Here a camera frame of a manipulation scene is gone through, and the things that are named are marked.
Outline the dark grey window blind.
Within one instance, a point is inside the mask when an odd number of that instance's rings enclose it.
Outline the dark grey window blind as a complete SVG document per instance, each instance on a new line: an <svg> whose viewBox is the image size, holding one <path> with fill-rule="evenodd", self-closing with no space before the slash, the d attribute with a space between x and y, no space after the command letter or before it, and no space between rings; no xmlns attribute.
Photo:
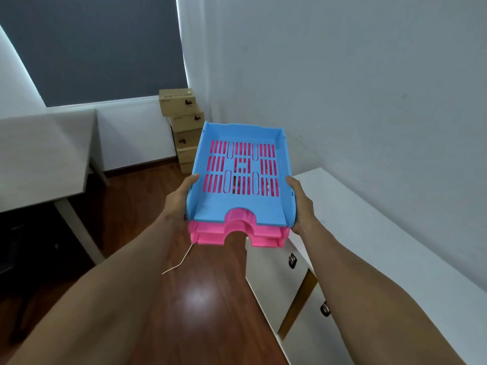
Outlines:
<svg viewBox="0 0 487 365"><path fill-rule="evenodd" d="M176 0L0 0L46 107L188 88Z"/></svg>

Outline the pink plastic document tray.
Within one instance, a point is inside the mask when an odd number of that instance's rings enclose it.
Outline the pink plastic document tray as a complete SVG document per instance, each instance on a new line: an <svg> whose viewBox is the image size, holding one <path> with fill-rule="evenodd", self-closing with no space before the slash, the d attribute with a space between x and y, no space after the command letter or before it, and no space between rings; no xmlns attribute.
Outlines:
<svg viewBox="0 0 487 365"><path fill-rule="evenodd" d="M192 233L190 239L192 244L200 245L224 245L225 241L231 236L236 234L237 236L243 236L250 239L252 247L259 248L280 248L284 247L284 243L288 236L285 235L282 238L268 237L268 236L256 236L244 232L230 232L230 233Z"/></svg>
<svg viewBox="0 0 487 365"><path fill-rule="evenodd" d="M234 208L224 217L223 222L190 221L188 230L192 243L200 242L200 236L204 233L216 234L220 239L225 239L229 233L245 232L248 237L285 239L289 235L288 226L259 225L255 214L244 208Z"/></svg>

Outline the person's left forearm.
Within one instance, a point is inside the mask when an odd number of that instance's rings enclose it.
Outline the person's left forearm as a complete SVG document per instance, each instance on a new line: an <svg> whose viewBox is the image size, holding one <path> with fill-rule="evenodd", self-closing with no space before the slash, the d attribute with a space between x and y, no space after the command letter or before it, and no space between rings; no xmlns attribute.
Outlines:
<svg viewBox="0 0 487 365"><path fill-rule="evenodd" d="M182 214L162 214L84 274L5 365L126 365L157 294Z"/></svg>

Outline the blue plastic document tray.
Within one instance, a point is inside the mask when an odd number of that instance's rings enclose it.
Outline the blue plastic document tray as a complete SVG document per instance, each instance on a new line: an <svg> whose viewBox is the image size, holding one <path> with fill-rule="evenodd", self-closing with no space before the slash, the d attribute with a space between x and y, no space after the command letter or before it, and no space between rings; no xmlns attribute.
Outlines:
<svg viewBox="0 0 487 365"><path fill-rule="evenodd" d="M205 122L193 184L186 199L188 221L224 222L233 209L247 209L258 225L293 227L295 193L283 128Z"/></svg>

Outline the grey white desk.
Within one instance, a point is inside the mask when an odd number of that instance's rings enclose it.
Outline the grey white desk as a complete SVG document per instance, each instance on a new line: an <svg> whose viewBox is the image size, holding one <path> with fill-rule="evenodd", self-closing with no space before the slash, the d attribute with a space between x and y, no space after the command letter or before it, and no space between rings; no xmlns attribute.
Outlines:
<svg viewBox="0 0 487 365"><path fill-rule="evenodd" d="M110 185L96 110L0 119L0 213L53 203L98 265L105 257L68 200L85 192L89 171Z"/></svg>

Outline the person's right forearm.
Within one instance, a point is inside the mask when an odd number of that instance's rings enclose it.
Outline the person's right forearm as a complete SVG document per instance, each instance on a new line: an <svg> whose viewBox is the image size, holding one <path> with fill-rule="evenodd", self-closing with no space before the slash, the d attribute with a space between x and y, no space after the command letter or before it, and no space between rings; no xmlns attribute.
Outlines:
<svg viewBox="0 0 487 365"><path fill-rule="evenodd" d="M341 245L315 217L299 224L324 298L356 365L466 365L398 284Z"/></svg>

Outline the person's right hand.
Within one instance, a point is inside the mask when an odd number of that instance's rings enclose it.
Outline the person's right hand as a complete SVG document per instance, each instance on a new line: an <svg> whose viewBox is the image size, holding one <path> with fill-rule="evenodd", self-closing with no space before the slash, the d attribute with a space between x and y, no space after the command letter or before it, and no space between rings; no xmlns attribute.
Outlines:
<svg viewBox="0 0 487 365"><path fill-rule="evenodd" d="M305 203L296 204L295 224L292 231L305 240L310 235L315 235L319 221L314 214L313 202L305 194Z"/></svg>

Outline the white drawer cabinet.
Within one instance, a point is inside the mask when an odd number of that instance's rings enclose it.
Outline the white drawer cabinet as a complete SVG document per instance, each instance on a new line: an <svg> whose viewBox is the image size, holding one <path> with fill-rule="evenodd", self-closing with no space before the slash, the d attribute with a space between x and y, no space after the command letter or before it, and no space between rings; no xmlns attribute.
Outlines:
<svg viewBox="0 0 487 365"><path fill-rule="evenodd" d="M401 286L468 365L487 365L487 293L400 229L322 168L295 176L320 222L346 248ZM305 277L313 272L301 238L282 249L246 239L246 280L289 365L352 365L317 284L286 335L279 328ZM297 258L295 269L289 255Z"/></svg>

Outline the person's left hand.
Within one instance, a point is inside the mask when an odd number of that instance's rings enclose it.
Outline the person's left hand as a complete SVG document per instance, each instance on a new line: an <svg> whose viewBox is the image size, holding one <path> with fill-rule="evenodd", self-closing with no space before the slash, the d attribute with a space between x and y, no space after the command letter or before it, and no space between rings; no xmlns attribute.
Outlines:
<svg viewBox="0 0 487 365"><path fill-rule="evenodd" d="M181 193L181 185L166 197L161 217L174 228L180 227L185 219L186 199L187 195Z"/></svg>

